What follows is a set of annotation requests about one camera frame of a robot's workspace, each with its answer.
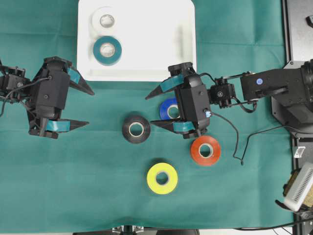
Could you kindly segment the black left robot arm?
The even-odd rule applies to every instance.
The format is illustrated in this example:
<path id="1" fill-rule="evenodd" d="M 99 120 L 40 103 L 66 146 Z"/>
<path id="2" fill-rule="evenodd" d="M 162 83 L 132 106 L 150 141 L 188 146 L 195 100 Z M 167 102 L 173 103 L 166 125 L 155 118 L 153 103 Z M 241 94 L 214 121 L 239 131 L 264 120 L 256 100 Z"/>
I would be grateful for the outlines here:
<path id="1" fill-rule="evenodd" d="M 32 80 L 19 67 L 1 65 L 0 71 L 0 100 L 3 104 L 19 103 L 26 109 L 30 135 L 57 139 L 60 133 L 89 124 L 61 118 L 69 88 L 94 95 L 71 61 L 57 56 L 45 58 Z"/>

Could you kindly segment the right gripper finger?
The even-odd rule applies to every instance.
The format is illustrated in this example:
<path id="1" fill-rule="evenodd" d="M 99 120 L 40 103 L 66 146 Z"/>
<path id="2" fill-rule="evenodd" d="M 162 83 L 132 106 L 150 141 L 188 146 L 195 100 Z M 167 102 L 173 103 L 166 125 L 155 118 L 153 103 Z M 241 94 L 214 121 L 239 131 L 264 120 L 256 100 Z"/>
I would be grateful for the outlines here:
<path id="1" fill-rule="evenodd" d="M 154 120 L 151 121 L 151 124 L 174 133 L 185 133 L 193 130 L 193 123 L 190 121 Z"/>
<path id="2" fill-rule="evenodd" d="M 150 99 L 160 94 L 170 92 L 180 84 L 183 84 L 183 75 L 171 76 L 168 79 L 162 81 L 153 91 L 151 91 L 145 99 Z"/>

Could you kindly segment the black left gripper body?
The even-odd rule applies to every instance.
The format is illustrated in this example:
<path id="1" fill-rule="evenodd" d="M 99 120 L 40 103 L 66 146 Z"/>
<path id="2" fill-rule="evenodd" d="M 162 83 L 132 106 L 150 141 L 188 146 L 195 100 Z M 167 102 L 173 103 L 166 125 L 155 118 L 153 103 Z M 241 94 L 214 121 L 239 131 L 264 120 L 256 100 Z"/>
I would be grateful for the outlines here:
<path id="1" fill-rule="evenodd" d="M 60 121 L 65 108 L 72 63 L 60 57 L 49 57 L 35 75 L 37 84 L 30 87 L 26 100 L 29 134 L 51 139 L 58 138 L 57 131 L 48 130 L 48 122 Z"/>

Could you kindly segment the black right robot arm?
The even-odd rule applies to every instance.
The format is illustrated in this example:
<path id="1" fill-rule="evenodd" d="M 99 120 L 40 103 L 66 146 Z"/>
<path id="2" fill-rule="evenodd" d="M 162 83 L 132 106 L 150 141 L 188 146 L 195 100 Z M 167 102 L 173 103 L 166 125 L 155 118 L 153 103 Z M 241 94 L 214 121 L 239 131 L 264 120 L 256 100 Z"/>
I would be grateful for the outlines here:
<path id="1" fill-rule="evenodd" d="M 310 135 L 313 123 L 313 62 L 304 62 L 299 68 L 273 69 L 259 73 L 244 72 L 235 76 L 220 77 L 207 89 L 191 62 L 169 66 L 170 77 L 152 90 L 146 99 L 174 92 L 179 118 L 154 120 L 151 123 L 185 139 L 197 138 L 207 132 L 212 104 L 221 109 L 232 107 L 232 100 L 245 112 L 253 113 L 244 104 L 257 107 L 263 97 L 271 96 L 288 115 L 281 123 L 289 130 Z"/>

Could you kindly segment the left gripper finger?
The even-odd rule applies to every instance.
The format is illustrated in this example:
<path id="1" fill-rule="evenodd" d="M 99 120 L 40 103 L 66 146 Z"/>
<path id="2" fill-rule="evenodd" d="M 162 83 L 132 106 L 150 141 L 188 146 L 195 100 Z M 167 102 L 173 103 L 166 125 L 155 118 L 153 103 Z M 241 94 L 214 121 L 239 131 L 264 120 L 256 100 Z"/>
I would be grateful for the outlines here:
<path id="1" fill-rule="evenodd" d="M 49 120 L 46 126 L 46 131 L 55 132 L 55 133 L 63 133 L 69 132 L 71 130 L 84 127 L 88 125 L 88 121 L 78 121 L 71 119 L 57 119 L 57 120 Z"/>
<path id="2" fill-rule="evenodd" d="M 69 67 L 67 73 L 70 76 L 70 86 L 72 88 L 75 88 L 89 95 L 95 95 L 94 91 L 87 84 L 87 82 L 77 69 L 75 69 L 74 67 Z"/>

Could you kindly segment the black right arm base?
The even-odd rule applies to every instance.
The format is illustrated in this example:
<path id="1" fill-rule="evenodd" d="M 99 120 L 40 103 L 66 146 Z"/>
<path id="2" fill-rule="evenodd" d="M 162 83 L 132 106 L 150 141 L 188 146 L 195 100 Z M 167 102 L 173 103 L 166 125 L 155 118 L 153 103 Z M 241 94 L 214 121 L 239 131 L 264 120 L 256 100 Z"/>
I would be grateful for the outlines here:
<path id="1" fill-rule="evenodd" d="M 313 111 L 305 104 L 284 107 L 275 98 L 271 98 L 272 115 L 285 126 L 295 138 L 313 137 Z"/>

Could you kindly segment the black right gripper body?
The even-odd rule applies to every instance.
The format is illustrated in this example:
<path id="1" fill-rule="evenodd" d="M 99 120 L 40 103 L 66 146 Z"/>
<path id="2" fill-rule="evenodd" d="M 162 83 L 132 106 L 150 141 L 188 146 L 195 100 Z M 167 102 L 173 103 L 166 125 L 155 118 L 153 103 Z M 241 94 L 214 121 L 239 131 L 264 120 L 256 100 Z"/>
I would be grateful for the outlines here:
<path id="1" fill-rule="evenodd" d="M 181 63 L 168 67 L 171 76 L 181 75 L 182 83 L 174 89 L 178 103 L 180 119 L 173 125 L 193 124 L 191 130 L 177 131 L 184 139 L 197 138 L 207 132 L 210 118 L 210 101 L 207 88 L 200 75 L 194 70 L 191 62 Z"/>

